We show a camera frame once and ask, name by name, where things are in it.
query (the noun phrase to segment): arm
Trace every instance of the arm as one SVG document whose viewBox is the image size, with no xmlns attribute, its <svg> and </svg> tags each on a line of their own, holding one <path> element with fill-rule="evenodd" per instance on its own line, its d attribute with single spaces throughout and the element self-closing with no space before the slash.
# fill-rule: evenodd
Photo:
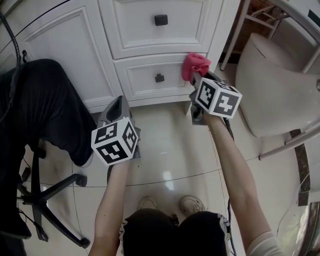
<svg viewBox="0 0 320 256">
<path fill-rule="evenodd" d="M 94 241 L 89 256 L 116 256 L 124 214 L 129 161 L 115 164 L 95 216 Z"/>
<path fill-rule="evenodd" d="M 218 151 L 230 204 L 247 251 L 258 236 L 271 229 L 259 204 L 254 177 L 223 120 L 207 113 L 204 118 Z"/>
</svg>

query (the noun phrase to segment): drawer handle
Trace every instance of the drawer handle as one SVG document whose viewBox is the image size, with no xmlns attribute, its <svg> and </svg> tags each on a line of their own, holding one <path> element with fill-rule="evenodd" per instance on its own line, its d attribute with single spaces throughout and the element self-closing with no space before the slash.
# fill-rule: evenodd
<svg viewBox="0 0 320 256">
<path fill-rule="evenodd" d="M 156 26 L 168 25 L 168 16 L 166 14 L 154 16 L 154 24 Z"/>
<path fill-rule="evenodd" d="M 161 83 L 165 80 L 165 76 L 162 74 L 156 74 L 156 77 L 154 79 L 156 83 Z"/>
</svg>

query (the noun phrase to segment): chair base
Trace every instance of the chair base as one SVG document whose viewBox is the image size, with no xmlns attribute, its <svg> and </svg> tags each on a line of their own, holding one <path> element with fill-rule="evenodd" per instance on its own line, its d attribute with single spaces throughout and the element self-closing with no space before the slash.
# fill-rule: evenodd
<svg viewBox="0 0 320 256">
<path fill-rule="evenodd" d="M 24 187 L 22 185 L 18 186 L 18 189 L 22 193 L 21 199 L 23 200 L 23 204 L 32 206 L 33 220 L 37 225 L 39 225 L 39 227 L 35 225 L 38 238 L 46 242 L 49 240 L 46 233 L 42 229 L 42 216 L 44 216 L 56 229 L 58 229 L 76 245 L 82 248 L 87 248 L 90 245 L 90 241 L 87 238 L 78 239 L 47 207 L 47 201 L 50 198 L 55 196 L 67 186 L 71 185 L 73 182 L 75 182 L 78 186 L 85 187 L 87 185 L 87 177 L 81 174 L 73 174 L 70 177 L 60 181 L 56 185 L 53 185 L 47 190 L 41 192 L 39 158 L 44 158 L 46 156 L 46 152 L 43 149 L 35 146 L 32 146 L 31 149 L 34 152 L 31 172 L 31 192 L 23 189 Z"/>
</svg>

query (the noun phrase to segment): white floor tile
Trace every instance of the white floor tile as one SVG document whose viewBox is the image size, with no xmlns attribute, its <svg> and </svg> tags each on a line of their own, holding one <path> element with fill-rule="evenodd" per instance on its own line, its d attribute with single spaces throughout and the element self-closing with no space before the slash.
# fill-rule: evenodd
<svg viewBox="0 0 320 256">
<path fill-rule="evenodd" d="M 285 255 L 292 255 L 295 250 L 296 240 L 299 229 L 296 228 L 304 214 L 304 209 L 297 206 L 294 195 L 297 194 L 299 186 L 299 171 L 294 150 L 285 151 L 259 160 L 257 157 L 247 161 L 257 188 L 257 193 L 261 208 L 276 235 L 279 222 L 284 214 L 288 211 L 281 222 L 278 242 Z M 228 191 L 224 179 L 222 179 L 223 194 L 225 198 L 225 207 L 228 206 Z M 233 211 L 231 230 L 239 256 L 245 255 L 242 245 L 239 226 L 235 219 Z"/>
<path fill-rule="evenodd" d="M 218 64 L 215 70 L 212 70 L 216 76 L 218 76 L 221 80 L 228 81 L 228 84 L 231 86 L 235 86 L 236 80 L 236 72 L 237 72 L 238 64 L 227 64 L 225 66 L 224 71 L 220 70 L 220 64 Z"/>
<path fill-rule="evenodd" d="M 75 203 L 82 234 L 91 241 L 97 209 L 105 193 L 105 187 L 74 187 Z M 200 198 L 208 210 L 225 215 L 223 190 L 219 171 L 189 178 L 145 185 L 127 186 L 125 191 L 124 217 L 133 214 L 139 201 L 145 196 L 154 197 L 159 209 L 168 215 L 177 214 L 180 222 L 185 217 L 179 210 L 179 200 L 184 195 Z"/>
<path fill-rule="evenodd" d="M 72 175 L 72 160 L 69 153 L 45 142 L 45 159 L 39 159 L 39 176 L 43 184 L 54 185 Z M 34 153 L 29 146 L 25 147 L 24 159 L 32 167 Z M 24 172 L 27 164 L 22 160 L 20 166 L 20 175 Z"/>
<path fill-rule="evenodd" d="M 72 163 L 73 173 L 87 177 L 87 187 L 107 186 L 108 167 L 93 153 L 92 163 L 87 168 L 82 168 Z"/>
<path fill-rule="evenodd" d="M 27 189 L 30 190 L 31 183 L 26 182 Z M 49 188 L 48 185 L 41 185 L 41 190 Z M 30 205 L 19 203 L 19 208 L 32 220 L 33 213 Z M 67 187 L 54 197 L 48 200 L 47 205 L 55 216 L 78 238 L 81 238 L 81 232 L 77 219 L 74 192 L 72 187 Z M 87 251 L 79 247 L 62 233 L 60 233 L 49 221 L 42 216 L 42 227 L 48 236 L 48 242 L 38 239 L 37 231 L 31 221 L 27 220 L 27 225 L 31 231 L 32 237 L 24 240 L 25 251 L 27 255 L 68 255 L 68 256 L 87 256 Z"/>
<path fill-rule="evenodd" d="M 132 160 L 128 185 L 148 184 L 190 177 L 218 170 L 215 150 L 206 126 L 192 125 L 181 104 L 168 103 L 131 109 L 141 129 L 141 158 Z M 107 167 L 95 156 L 86 168 L 88 186 L 106 186 Z"/>
<path fill-rule="evenodd" d="M 237 110 L 233 119 L 230 120 L 230 126 L 233 132 L 235 144 L 246 161 L 284 145 L 285 137 L 287 136 L 287 134 L 284 134 L 268 137 L 255 137 L 249 130 L 240 109 Z M 220 169 L 221 164 L 216 145 L 214 145 L 214 150 L 216 153 L 218 167 Z"/>
</svg>

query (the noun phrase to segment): white cupboard door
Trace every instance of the white cupboard door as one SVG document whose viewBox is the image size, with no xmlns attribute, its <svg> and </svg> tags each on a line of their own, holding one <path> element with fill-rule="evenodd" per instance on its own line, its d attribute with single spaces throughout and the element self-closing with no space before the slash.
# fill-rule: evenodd
<svg viewBox="0 0 320 256">
<path fill-rule="evenodd" d="M 0 1 L 0 11 L 4 15 L 11 8 L 12 12 L 6 17 L 8 24 L 16 36 L 32 21 L 50 9 L 60 5 L 65 0 L 5 0 Z M 11 41 L 4 24 L 0 24 L 0 51 Z"/>
<path fill-rule="evenodd" d="M 17 39 L 29 58 L 59 62 L 91 112 L 103 111 L 123 94 L 96 1 L 68 1 L 35 20 Z"/>
<path fill-rule="evenodd" d="M 12 70 L 17 65 L 17 56 L 15 47 L 12 43 L 9 43 L 0 52 L 0 75 Z"/>
<path fill-rule="evenodd" d="M 98 0 L 115 59 L 208 52 L 223 0 Z"/>
<path fill-rule="evenodd" d="M 194 88 L 182 79 L 187 54 L 159 54 L 115 60 L 115 68 L 128 101 L 188 95 Z"/>
</svg>

